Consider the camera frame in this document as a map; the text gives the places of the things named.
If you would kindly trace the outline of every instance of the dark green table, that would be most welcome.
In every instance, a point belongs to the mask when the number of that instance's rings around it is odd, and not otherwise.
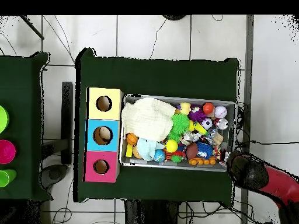
[[[40,72],[48,61],[45,52],[30,58],[0,56],[0,105],[9,113],[9,125],[0,134],[16,146],[15,159],[0,169],[15,169],[17,178],[0,188],[0,198],[48,200],[39,184],[41,161]]]
[[[222,201],[231,206],[227,173],[121,166],[116,183],[82,181],[86,88],[123,93],[236,101],[238,60],[224,62],[96,58],[91,48],[76,60],[74,199],[128,198]]]

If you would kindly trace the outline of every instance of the pink cup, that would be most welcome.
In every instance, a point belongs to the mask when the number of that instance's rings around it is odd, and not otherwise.
[[[16,147],[7,140],[0,140],[0,164],[8,164],[15,155]]]

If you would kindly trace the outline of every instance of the pink box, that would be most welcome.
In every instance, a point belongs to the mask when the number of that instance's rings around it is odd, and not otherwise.
[[[94,169],[98,160],[104,160],[108,164],[105,174],[99,174]],[[119,174],[119,162],[117,152],[112,151],[87,151],[85,163],[85,182],[115,183]]]

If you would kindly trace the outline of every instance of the blue box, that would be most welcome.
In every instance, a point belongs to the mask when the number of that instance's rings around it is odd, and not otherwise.
[[[97,127],[108,127],[112,131],[112,139],[107,145],[99,145],[93,139]],[[119,121],[116,120],[88,120],[87,151],[118,151]]]

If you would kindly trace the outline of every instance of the soccer ball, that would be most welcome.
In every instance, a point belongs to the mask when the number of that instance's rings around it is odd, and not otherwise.
[[[200,124],[206,130],[213,126],[212,120],[210,118],[205,118]]]

